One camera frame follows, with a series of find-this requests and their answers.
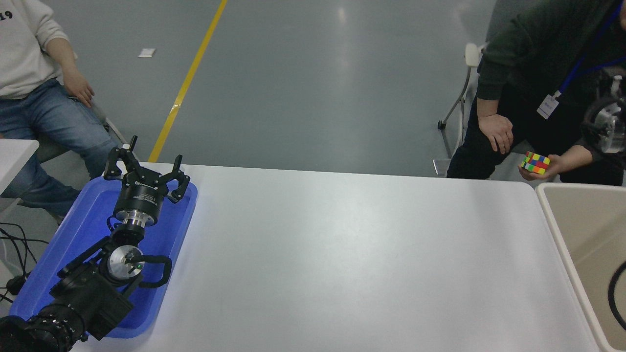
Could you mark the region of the person's left hand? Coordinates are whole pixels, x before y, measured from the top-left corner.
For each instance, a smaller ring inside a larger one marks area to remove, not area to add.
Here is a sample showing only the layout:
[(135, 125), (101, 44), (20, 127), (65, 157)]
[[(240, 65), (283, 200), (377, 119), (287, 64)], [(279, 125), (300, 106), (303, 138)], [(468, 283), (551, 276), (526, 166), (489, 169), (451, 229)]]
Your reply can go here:
[(549, 158), (540, 154), (528, 154), (518, 167), (519, 173), (525, 180), (549, 180), (560, 172), (559, 159)]
[(85, 76), (83, 76), (75, 66), (63, 66), (61, 71), (64, 86), (69, 95), (78, 99), (79, 102), (91, 109), (92, 98), (95, 93)]

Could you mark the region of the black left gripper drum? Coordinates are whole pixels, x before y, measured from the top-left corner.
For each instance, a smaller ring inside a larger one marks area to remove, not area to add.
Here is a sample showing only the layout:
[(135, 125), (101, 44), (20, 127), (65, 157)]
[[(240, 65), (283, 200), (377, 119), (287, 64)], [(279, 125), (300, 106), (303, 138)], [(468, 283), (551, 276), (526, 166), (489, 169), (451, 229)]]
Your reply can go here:
[(121, 192), (112, 213), (117, 219), (124, 218), (125, 213), (132, 211), (158, 219), (166, 194), (168, 194), (166, 183), (148, 185), (139, 180), (124, 177)]

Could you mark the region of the person's right hand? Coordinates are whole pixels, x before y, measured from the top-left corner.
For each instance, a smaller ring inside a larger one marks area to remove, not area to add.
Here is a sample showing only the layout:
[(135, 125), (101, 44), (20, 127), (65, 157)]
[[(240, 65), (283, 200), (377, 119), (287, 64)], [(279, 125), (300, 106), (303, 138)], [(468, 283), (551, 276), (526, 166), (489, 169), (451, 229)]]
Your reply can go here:
[(508, 118), (496, 113), (478, 117), (479, 129), (487, 137), (492, 149), (509, 154), (514, 144), (513, 125)]

